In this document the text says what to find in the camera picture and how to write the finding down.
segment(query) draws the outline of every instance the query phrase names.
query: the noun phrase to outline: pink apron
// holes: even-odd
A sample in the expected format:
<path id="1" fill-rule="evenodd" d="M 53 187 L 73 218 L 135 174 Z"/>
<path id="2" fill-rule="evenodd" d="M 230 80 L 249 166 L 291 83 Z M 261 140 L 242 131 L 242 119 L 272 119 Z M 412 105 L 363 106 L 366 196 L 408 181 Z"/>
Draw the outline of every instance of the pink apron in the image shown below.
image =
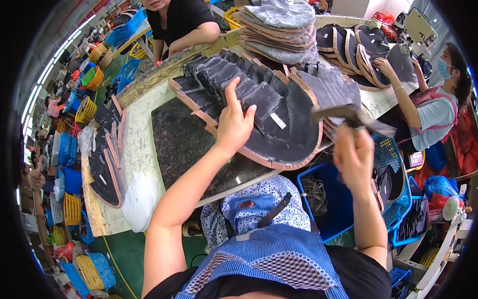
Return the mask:
<path id="1" fill-rule="evenodd" d="M 448 126 L 451 126 L 451 125 L 455 125 L 458 123 L 458 108 L 456 107 L 456 104 L 455 102 L 451 99 L 451 97 L 447 96 L 446 94 L 443 94 L 443 93 L 437 93 L 436 90 L 440 88 L 440 85 L 439 86 L 435 86 L 435 87 L 432 87 L 432 88 L 429 88 L 425 91 L 421 91 L 417 94 L 414 94 L 412 96 L 410 96 L 410 99 L 412 100 L 412 103 L 415 105 L 415 107 L 418 107 L 418 105 L 422 104 L 422 103 L 425 103 L 425 102 L 428 102 L 430 100 L 433 100 L 433 99 L 436 99 L 436 98 L 447 98 L 450 103 L 451 103 L 451 106 L 453 107 L 453 113 L 455 114 L 455 120 L 453 121 L 453 123 L 451 124 L 447 124 L 447 125 L 442 125 L 442 126 L 438 126 L 438 125 L 435 125 L 435 126 L 431 126 L 429 128 L 427 128 L 426 130 L 439 130 L 439 129 L 444 129 Z M 423 132 L 421 130 L 421 128 L 415 128 L 419 133 Z M 408 138 L 408 139 L 404 139 L 404 140 L 401 140 L 400 142 L 398 142 L 397 144 L 402 144 L 404 143 L 405 141 L 411 139 Z"/>

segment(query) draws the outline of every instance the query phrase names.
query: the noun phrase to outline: small fan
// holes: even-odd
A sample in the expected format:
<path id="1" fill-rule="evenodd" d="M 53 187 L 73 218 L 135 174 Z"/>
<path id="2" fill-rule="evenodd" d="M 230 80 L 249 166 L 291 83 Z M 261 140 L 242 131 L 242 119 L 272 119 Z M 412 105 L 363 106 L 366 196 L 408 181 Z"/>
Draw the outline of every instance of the small fan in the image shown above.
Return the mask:
<path id="1" fill-rule="evenodd" d="M 450 221 L 460 212 L 460 200 L 458 199 L 458 197 L 452 196 L 447 199 L 445 206 L 443 207 L 443 218 L 446 221 Z"/>

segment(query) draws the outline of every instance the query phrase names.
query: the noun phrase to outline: pink shirt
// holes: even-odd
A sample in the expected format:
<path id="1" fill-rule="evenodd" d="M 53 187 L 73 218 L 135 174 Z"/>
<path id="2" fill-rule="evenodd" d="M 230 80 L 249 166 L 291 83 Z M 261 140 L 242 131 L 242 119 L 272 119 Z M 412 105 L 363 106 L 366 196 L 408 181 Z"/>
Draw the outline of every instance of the pink shirt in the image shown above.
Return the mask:
<path id="1" fill-rule="evenodd" d="M 51 100 L 48 103 L 48 114 L 50 114 L 52 117 L 58 117 L 58 114 L 60 113 L 60 109 L 58 108 L 58 105 L 56 103 L 56 100 Z"/>

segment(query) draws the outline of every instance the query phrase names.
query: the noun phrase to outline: blue face mask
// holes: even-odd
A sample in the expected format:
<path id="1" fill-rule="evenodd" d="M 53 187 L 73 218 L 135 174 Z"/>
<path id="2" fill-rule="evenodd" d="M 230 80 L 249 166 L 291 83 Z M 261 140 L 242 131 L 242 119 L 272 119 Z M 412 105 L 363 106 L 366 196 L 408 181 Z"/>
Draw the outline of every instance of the blue face mask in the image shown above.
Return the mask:
<path id="1" fill-rule="evenodd" d="M 439 58 L 438 58 L 438 71 L 440 72 L 440 75 L 442 75 L 445 80 L 448 80 L 448 79 L 450 79 L 451 77 L 453 77 L 452 75 L 450 75 L 450 74 L 446 71 L 446 67 L 447 67 L 447 66 L 451 66 L 451 65 L 449 65 L 448 63 L 446 63 L 446 61 L 443 60 L 443 58 L 439 57 Z"/>

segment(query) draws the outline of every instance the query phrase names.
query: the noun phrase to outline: ceiling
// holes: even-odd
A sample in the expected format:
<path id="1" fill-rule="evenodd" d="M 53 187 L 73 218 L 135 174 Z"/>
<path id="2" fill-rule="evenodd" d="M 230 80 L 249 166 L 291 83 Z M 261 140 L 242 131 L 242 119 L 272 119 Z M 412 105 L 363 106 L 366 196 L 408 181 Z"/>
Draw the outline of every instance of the ceiling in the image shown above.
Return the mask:
<path id="1" fill-rule="evenodd" d="M 25 72 L 21 78 L 17 110 L 23 112 L 32 88 L 45 66 L 58 50 L 59 46 L 70 36 L 85 16 L 101 0 L 60 0 L 56 8 L 47 18 L 41 29 L 36 44 L 33 45 L 33 55 L 26 57 Z"/>

